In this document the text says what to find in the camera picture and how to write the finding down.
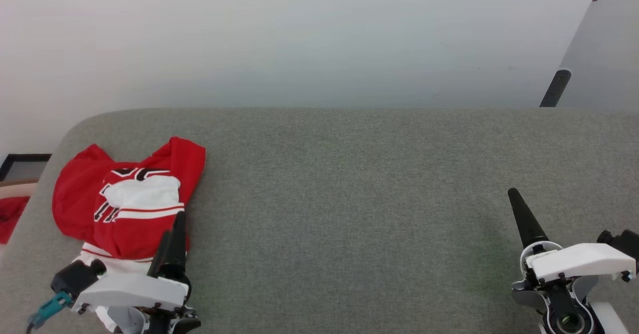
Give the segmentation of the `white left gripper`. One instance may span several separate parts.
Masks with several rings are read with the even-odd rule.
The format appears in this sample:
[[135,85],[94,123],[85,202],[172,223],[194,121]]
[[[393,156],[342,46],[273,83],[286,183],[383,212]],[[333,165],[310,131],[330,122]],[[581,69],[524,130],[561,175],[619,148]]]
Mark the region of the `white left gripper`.
[[[186,213],[177,213],[172,231],[162,235],[147,275],[105,275],[78,295],[75,311],[105,308],[123,334],[190,334],[200,328],[196,310],[187,306],[192,287],[185,276],[186,225]],[[178,279],[157,277],[169,246],[170,277]]]

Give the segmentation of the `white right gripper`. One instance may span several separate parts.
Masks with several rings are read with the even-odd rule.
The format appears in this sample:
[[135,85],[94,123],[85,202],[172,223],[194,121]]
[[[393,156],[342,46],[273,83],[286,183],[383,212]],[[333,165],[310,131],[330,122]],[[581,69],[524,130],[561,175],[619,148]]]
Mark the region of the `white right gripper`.
[[542,334],[627,334],[612,305],[591,302],[588,294],[603,276],[625,282],[637,276],[634,258],[607,245],[584,243],[562,248],[545,231],[516,188],[507,191],[521,244],[523,278],[511,296],[541,315]]

